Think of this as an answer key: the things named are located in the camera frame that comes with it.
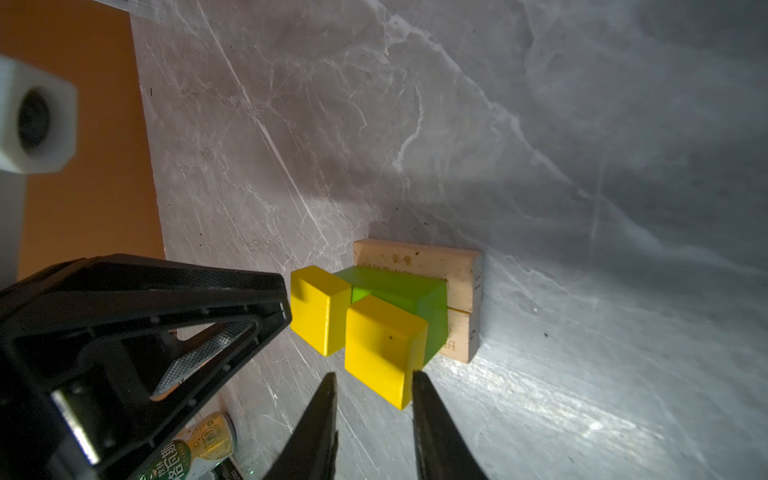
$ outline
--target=toy block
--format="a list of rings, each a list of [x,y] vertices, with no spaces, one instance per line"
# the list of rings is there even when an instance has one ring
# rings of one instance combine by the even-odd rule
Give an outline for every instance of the toy block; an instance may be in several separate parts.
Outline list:
[[[366,266],[351,266],[336,275],[352,285],[353,303],[373,295],[426,320],[429,329],[424,363],[445,345],[448,339],[448,307],[444,280]]]
[[[426,320],[368,295],[346,317],[344,366],[398,409],[411,402],[414,370],[424,366]]]
[[[352,286],[318,266],[290,274],[291,329],[324,356],[344,347]]]
[[[440,354],[459,362],[469,363],[480,346],[476,313],[448,309],[448,339]]]

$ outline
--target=gray marble table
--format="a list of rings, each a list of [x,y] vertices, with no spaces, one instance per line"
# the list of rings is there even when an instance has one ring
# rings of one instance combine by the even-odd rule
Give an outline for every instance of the gray marble table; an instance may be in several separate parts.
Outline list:
[[[426,371],[490,477],[764,478],[765,2],[119,4],[168,259],[482,250],[481,349]],[[415,478],[410,408],[292,332],[221,393],[247,471],[330,370],[337,478]]]

